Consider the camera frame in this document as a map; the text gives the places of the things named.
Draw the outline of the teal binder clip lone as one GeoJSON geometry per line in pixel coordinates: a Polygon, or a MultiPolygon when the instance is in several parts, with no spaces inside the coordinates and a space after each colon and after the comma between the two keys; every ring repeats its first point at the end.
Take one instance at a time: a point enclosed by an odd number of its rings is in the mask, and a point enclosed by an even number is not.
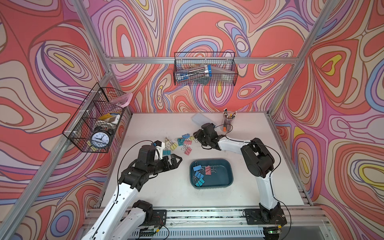
{"type": "Polygon", "coordinates": [[[195,186],[196,187],[202,187],[203,184],[205,183],[204,179],[200,178],[200,179],[194,179],[195,181],[195,186]]]}

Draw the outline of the dark teal storage tray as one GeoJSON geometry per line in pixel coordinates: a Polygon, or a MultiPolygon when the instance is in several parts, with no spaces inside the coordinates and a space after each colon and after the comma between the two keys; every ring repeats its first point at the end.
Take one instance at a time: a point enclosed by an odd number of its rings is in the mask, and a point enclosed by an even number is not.
{"type": "Polygon", "coordinates": [[[233,172],[231,164],[225,160],[225,159],[201,159],[194,161],[190,164],[190,182],[192,186],[196,189],[217,189],[217,188],[226,188],[229,187],[233,181],[233,172]],[[194,181],[194,174],[193,167],[195,166],[196,162],[198,165],[202,165],[203,169],[199,172],[201,172],[204,175],[204,181],[202,187],[196,187],[195,181],[194,181]],[[212,173],[212,175],[207,176],[205,175],[205,167],[211,166],[213,167],[217,172],[212,173]]]}

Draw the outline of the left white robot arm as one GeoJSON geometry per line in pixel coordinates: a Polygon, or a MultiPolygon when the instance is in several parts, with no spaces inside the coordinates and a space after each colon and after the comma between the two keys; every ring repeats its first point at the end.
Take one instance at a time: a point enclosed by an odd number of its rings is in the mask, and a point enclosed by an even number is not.
{"type": "Polygon", "coordinates": [[[122,171],[109,203],[82,239],[127,240],[139,226],[149,223],[153,205],[134,200],[150,179],[177,169],[182,161],[176,154],[163,156],[163,148],[157,144],[142,146],[137,159],[122,171]]]}

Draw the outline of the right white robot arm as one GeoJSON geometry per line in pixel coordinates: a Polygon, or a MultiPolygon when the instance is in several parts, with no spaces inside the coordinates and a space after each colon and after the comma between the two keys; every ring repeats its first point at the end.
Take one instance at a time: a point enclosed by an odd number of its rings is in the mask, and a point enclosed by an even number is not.
{"type": "Polygon", "coordinates": [[[226,135],[219,135],[216,126],[207,123],[193,133],[195,139],[203,147],[211,147],[218,151],[228,151],[243,157],[248,171],[256,177],[260,194],[259,207],[245,209],[244,215],[248,225],[274,225],[287,224],[286,215],[277,200],[273,190],[273,171],[275,159],[269,151],[269,147],[259,138],[252,140],[235,140],[226,135]]]}

